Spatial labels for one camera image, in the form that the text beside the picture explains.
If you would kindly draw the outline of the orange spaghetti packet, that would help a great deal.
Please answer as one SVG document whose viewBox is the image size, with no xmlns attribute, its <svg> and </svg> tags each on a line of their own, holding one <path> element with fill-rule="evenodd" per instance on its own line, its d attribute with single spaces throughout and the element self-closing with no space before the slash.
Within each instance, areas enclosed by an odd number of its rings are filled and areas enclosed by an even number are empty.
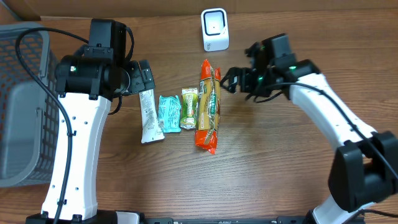
<svg viewBox="0 0 398 224">
<path fill-rule="evenodd" d="M 195 145 L 215 154 L 218 143 L 221 104 L 220 68 L 213 68 L 208 59 L 201 65 L 198 91 Z"/>
</svg>

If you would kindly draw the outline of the teal tissue packet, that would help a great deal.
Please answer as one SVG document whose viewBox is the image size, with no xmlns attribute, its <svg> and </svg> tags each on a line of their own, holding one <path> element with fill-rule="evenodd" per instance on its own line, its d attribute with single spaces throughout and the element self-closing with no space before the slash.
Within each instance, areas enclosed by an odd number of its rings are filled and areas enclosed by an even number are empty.
<svg viewBox="0 0 398 224">
<path fill-rule="evenodd" d="M 181 104 L 179 97 L 159 96 L 158 119 L 163 133 L 179 133 Z"/>
</svg>

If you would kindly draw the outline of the green snack packet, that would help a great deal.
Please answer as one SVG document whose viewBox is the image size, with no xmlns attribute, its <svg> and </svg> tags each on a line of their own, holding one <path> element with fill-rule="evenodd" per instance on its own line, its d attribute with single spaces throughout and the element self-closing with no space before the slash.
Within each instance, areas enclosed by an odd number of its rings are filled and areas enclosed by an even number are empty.
<svg viewBox="0 0 398 224">
<path fill-rule="evenodd" d="M 182 89 L 182 117 L 180 127 L 195 129 L 197 124 L 198 88 Z"/>
</svg>

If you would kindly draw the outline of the white tube gold cap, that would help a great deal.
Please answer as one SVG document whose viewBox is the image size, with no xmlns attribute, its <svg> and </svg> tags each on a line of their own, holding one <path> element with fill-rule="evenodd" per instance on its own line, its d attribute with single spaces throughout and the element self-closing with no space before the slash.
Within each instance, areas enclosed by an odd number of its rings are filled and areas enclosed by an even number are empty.
<svg viewBox="0 0 398 224">
<path fill-rule="evenodd" d="M 142 144 L 160 141 L 165 138 L 155 109 L 154 90 L 146 90 L 139 94 L 142 116 Z"/>
</svg>

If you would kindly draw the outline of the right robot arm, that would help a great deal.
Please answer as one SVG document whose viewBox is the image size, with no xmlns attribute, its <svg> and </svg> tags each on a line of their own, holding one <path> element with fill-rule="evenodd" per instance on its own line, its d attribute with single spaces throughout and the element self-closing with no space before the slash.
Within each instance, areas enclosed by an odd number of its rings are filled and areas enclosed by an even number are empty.
<svg viewBox="0 0 398 224">
<path fill-rule="evenodd" d="M 297 60 L 286 34 L 246 49 L 249 68 L 230 68 L 221 80 L 228 92 L 265 103 L 284 95 L 302 109 L 334 152 L 330 196 L 310 210 L 303 223 L 352 223 L 372 206 L 397 193 L 397 138 L 359 119 L 332 90 L 309 59 Z"/>
</svg>

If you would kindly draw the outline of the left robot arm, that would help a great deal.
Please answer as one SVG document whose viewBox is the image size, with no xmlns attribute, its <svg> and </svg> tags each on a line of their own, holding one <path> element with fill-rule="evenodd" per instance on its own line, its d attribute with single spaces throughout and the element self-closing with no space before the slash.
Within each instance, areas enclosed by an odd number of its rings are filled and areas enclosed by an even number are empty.
<svg viewBox="0 0 398 224">
<path fill-rule="evenodd" d="M 59 108 L 58 138 L 52 178 L 40 213 L 27 223 L 144 222 L 139 212 L 100 210 L 96 171 L 101 136 L 115 98 L 155 87 L 149 63 L 133 61 L 131 29 L 111 19 L 93 19 L 90 35 L 55 69 L 55 89 L 48 92 Z"/>
</svg>

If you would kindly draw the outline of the white barcode scanner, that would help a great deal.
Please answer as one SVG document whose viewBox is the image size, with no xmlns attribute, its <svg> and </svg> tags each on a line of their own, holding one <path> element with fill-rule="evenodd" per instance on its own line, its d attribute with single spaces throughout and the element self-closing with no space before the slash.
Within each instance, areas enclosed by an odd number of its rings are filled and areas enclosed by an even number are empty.
<svg viewBox="0 0 398 224">
<path fill-rule="evenodd" d="M 224 9 L 205 9 L 201 13 L 201 29 L 206 52 L 226 50 L 229 47 L 228 20 Z"/>
</svg>

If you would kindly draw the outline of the grey plastic mesh basket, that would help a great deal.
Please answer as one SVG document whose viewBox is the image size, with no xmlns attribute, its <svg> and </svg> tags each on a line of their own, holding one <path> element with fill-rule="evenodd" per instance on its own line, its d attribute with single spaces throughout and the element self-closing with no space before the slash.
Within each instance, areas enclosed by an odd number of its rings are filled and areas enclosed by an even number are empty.
<svg viewBox="0 0 398 224">
<path fill-rule="evenodd" d="M 49 183 L 58 107 L 16 57 L 15 41 L 35 22 L 1 26 L 1 187 Z"/>
</svg>

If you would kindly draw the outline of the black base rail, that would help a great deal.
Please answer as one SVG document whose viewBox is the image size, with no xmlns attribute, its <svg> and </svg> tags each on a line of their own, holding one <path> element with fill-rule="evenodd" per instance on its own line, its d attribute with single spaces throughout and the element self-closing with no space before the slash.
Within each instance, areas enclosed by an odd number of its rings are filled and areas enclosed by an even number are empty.
<svg viewBox="0 0 398 224">
<path fill-rule="evenodd" d="M 242 219 L 173 219 L 145 218 L 143 224 L 304 224 L 315 223 L 306 216 L 279 216 L 277 218 L 242 218 Z"/>
</svg>

